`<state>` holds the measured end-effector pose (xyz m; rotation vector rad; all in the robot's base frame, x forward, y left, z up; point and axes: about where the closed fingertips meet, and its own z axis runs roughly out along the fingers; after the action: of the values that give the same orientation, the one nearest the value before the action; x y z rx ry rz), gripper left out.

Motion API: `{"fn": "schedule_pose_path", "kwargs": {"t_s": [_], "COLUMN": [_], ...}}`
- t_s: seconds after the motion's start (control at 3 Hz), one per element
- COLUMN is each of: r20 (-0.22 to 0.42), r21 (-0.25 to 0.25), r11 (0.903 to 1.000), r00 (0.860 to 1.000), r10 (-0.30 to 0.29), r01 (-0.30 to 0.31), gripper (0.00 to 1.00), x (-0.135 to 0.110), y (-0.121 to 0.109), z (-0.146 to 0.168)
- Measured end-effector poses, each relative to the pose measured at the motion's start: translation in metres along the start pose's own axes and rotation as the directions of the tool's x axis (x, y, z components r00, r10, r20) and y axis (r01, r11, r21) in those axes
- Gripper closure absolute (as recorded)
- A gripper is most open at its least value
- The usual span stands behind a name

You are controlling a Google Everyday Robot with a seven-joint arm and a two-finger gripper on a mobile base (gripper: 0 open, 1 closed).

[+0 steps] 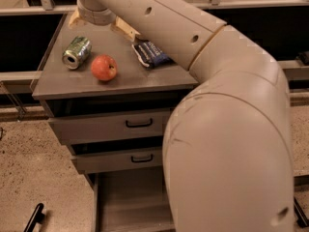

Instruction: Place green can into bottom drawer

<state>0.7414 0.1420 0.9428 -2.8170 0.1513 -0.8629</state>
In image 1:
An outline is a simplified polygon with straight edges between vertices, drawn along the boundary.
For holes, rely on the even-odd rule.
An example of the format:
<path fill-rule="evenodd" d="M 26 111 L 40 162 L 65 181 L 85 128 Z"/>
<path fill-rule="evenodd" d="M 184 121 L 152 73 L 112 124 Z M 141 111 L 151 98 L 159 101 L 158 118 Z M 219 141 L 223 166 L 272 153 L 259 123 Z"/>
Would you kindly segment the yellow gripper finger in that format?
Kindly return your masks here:
<path fill-rule="evenodd" d="M 87 24 L 87 21 L 80 15 L 79 10 L 75 10 L 70 16 L 69 28 L 74 29 Z"/>
<path fill-rule="evenodd" d="M 118 16 L 111 24 L 110 28 L 113 32 L 119 34 L 120 36 L 131 42 L 135 42 L 138 40 L 139 32 Z"/>

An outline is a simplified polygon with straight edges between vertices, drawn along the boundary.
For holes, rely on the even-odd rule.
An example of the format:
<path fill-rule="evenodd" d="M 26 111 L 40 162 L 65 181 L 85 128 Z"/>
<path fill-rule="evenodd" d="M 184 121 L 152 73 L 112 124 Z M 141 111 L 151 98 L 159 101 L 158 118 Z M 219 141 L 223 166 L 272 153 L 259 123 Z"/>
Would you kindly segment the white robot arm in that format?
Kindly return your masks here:
<path fill-rule="evenodd" d="M 96 25 L 117 15 L 199 83 L 163 141 L 177 232 L 294 232 L 290 97 L 276 60 L 183 0 L 77 0 Z"/>

